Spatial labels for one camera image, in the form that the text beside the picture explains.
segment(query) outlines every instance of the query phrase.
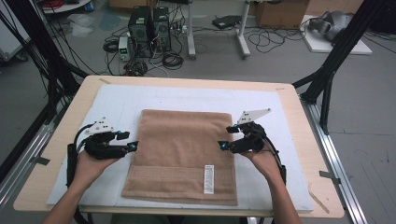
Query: black pole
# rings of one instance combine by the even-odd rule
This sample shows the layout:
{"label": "black pole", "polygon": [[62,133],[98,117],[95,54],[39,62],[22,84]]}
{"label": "black pole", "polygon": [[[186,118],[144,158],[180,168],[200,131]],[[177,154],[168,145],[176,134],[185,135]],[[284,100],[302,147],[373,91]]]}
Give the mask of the black pole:
{"label": "black pole", "polygon": [[[64,62],[64,58],[53,43],[43,21],[37,15],[30,1],[6,0],[6,2],[26,33],[30,36],[32,42],[37,46],[37,50],[43,55],[44,59],[53,69],[53,72],[49,73],[48,77],[49,89],[51,85],[52,88],[55,88],[59,81],[64,91],[62,94],[69,96],[76,94],[79,84],[73,77],[69,64]],[[83,77],[87,76],[87,74],[80,69],[78,69],[77,75],[83,75]],[[50,94],[51,92],[49,92],[49,100],[54,99],[55,97]]]}
{"label": "black pole", "polygon": [[395,0],[365,0],[319,70],[292,84],[295,88],[299,88],[311,82],[306,92],[301,94],[301,99],[309,104],[315,104],[320,94],[324,91],[320,111],[320,126],[326,134],[329,134],[327,124],[332,80],[335,73],[384,5],[391,1],[395,2]]}

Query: barcode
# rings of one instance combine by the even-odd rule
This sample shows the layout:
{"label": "barcode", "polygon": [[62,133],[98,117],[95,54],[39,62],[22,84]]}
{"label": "barcode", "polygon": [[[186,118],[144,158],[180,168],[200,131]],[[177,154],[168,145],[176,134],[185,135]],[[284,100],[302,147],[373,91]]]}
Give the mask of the barcode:
{"label": "barcode", "polygon": [[205,166],[204,194],[215,193],[215,166]]}

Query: table leg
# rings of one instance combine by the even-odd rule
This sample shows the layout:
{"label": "table leg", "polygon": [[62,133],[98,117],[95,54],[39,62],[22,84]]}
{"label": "table leg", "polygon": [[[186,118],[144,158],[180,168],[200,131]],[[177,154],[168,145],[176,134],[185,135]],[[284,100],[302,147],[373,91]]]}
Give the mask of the table leg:
{"label": "table leg", "polygon": [[187,43],[189,45],[189,56],[195,60],[195,44],[194,36],[192,34],[192,0],[189,1],[189,27],[187,28]]}
{"label": "table leg", "polygon": [[238,37],[239,44],[241,45],[241,48],[242,48],[242,53],[243,53],[242,54],[242,58],[243,59],[246,59],[246,57],[250,56],[250,51],[248,49],[248,44],[247,44],[247,41],[245,40],[245,37],[244,37],[245,25],[247,23],[249,7],[250,7],[250,1],[249,0],[245,1],[244,9],[243,9],[243,12],[242,12],[241,27],[240,27],[240,29],[236,30],[236,35]]}

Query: human hand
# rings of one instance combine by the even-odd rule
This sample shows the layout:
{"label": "human hand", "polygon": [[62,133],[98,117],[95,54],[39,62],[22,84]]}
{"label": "human hand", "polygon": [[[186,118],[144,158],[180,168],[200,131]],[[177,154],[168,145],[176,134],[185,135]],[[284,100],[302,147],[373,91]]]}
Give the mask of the human hand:
{"label": "human hand", "polygon": [[85,191],[103,173],[103,171],[119,159],[97,160],[85,150],[79,153],[75,177],[71,187]]}
{"label": "human hand", "polygon": [[259,152],[248,151],[241,153],[241,155],[250,159],[267,180],[279,177],[282,178],[275,156],[267,145]]}

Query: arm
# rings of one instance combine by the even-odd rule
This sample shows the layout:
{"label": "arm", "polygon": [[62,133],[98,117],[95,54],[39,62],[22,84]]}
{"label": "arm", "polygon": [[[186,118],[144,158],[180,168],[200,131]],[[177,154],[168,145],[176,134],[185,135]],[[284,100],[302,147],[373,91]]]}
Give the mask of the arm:
{"label": "arm", "polygon": [[107,166],[117,160],[99,161],[88,155],[86,151],[82,151],[78,156],[76,174],[70,188],[51,209],[43,223],[70,223],[85,190],[103,173]]}
{"label": "arm", "polygon": [[245,152],[242,155],[252,161],[254,166],[267,179],[271,191],[276,224],[302,223],[283,183],[274,155],[267,146],[260,152]]}

